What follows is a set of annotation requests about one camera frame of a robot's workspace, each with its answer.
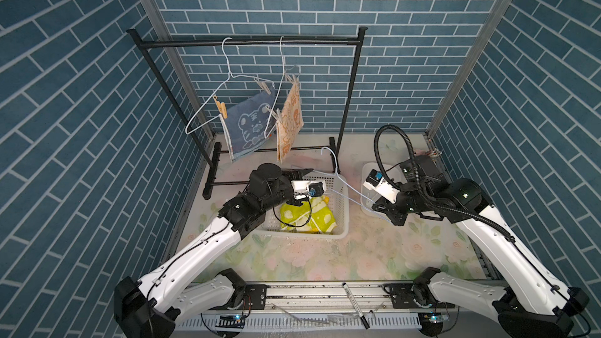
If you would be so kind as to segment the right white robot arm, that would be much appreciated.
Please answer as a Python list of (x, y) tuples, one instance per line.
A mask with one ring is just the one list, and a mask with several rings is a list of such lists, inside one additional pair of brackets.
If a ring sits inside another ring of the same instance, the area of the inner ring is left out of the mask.
[(426, 268), (413, 282), (416, 305), (450, 303), (496, 321), (511, 337), (569, 337), (573, 317), (582, 314), (589, 297), (552, 274), (522, 243), (488, 194), (473, 180), (447, 182), (434, 161), (417, 156), (399, 165), (401, 180), (384, 176), (376, 166), (363, 186), (378, 198), (372, 209), (393, 225), (405, 225), (410, 214), (448, 220), (467, 235), (506, 281), (485, 286)]

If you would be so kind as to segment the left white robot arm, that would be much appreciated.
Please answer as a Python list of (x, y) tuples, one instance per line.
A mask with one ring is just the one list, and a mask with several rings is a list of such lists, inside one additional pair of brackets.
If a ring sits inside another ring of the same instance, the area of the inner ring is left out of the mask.
[(310, 169), (281, 169), (262, 164), (245, 188), (228, 200), (205, 230), (180, 252), (138, 280), (124, 278), (114, 290), (114, 318), (127, 337), (169, 337), (175, 327), (212, 308), (233, 308), (247, 284), (232, 269), (194, 286), (210, 264), (265, 222), (268, 211), (301, 205), (327, 190), (322, 181), (305, 179)]

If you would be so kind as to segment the yellow green towel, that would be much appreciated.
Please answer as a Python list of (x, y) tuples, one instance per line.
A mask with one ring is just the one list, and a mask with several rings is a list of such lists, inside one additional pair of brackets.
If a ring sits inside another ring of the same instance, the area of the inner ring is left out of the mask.
[(282, 231), (308, 234), (331, 234), (337, 227), (329, 197), (315, 197), (302, 205), (284, 204), (277, 218)]

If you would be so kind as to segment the orange bunny towel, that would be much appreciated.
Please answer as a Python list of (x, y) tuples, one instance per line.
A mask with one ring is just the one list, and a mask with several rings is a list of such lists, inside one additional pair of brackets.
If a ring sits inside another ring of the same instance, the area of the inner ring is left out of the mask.
[(281, 109), (281, 119), (276, 122), (277, 159), (283, 163), (290, 153), (300, 130), (305, 125), (302, 116), (301, 86), (292, 86)]

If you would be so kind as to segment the light blue wire hanger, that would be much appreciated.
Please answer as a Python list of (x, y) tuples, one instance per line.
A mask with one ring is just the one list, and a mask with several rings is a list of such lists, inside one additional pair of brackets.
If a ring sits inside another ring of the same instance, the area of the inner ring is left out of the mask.
[(334, 150), (332, 150), (328, 146), (321, 146), (319, 149), (319, 152), (321, 155), (323, 155), (324, 153), (328, 153), (330, 156), (332, 156), (333, 161), (334, 161), (334, 166), (333, 166), (332, 172), (316, 171), (317, 174), (325, 175), (328, 177), (333, 177), (337, 181), (342, 182), (345, 186), (347, 186), (349, 191), (353, 192), (356, 195), (355, 198), (349, 196), (347, 199), (350, 202), (359, 206), (361, 208), (362, 212), (367, 214), (369, 217), (378, 218), (387, 223), (391, 223), (391, 220), (384, 213), (379, 213), (379, 212), (376, 212), (373, 209), (369, 208), (368, 203), (374, 203), (374, 200), (372, 198), (368, 197), (366, 194), (364, 194), (361, 191), (361, 189), (358, 189), (355, 186), (353, 186), (349, 182), (349, 179), (340, 173), (340, 163), (338, 161), (337, 155), (335, 154)]

